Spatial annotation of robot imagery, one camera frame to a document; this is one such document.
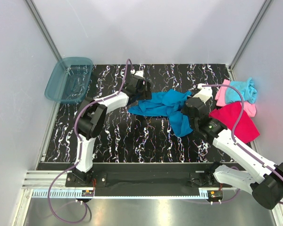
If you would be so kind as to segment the blue t shirt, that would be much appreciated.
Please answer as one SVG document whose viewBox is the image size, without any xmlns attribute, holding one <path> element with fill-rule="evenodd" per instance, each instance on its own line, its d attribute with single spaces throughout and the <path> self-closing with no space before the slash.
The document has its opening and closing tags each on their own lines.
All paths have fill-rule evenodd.
<svg viewBox="0 0 283 226">
<path fill-rule="evenodd" d="M 181 113 L 185 101 L 191 94 L 190 91 L 181 93 L 173 89 L 152 93 L 151 99 L 140 100 L 136 106 L 130 107 L 128 112 L 145 117 L 167 117 L 174 134 L 177 137 L 184 137 L 193 132 L 188 116 Z"/>
</svg>

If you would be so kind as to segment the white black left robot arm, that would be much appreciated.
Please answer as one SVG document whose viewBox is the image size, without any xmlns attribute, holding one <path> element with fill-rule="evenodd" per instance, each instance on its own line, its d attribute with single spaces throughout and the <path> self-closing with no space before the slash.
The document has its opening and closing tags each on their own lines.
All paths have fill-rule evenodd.
<svg viewBox="0 0 283 226">
<path fill-rule="evenodd" d="M 151 97 L 151 83 L 142 76 L 133 75 L 120 91 L 102 98 L 87 97 L 81 103 L 75 116 L 77 154 L 72 169 L 81 186 L 88 186 L 92 182 L 94 143 L 103 129 L 106 115 L 136 101 L 150 100 Z"/>
</svg>

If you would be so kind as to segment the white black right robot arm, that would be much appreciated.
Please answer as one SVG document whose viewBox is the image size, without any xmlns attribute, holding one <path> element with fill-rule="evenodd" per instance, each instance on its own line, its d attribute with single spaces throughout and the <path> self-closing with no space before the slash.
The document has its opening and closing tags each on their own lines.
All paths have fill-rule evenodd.
<svg viewBox="0 0 283 226">
<path fill-rule="evenodd" d="M 222 122 L 209 117 L 206 102 L 199 97 L 188 97 L 182 113 L 188 117 L 195 135 L 231 156 L 244 169 L 234 170 L 215 162 L 205 172 L 207 185 L 220 183 L 241 189 L 268 210 L 281 203 L 283 163 L 277 165 L 243 144 Z"/>
</svg>

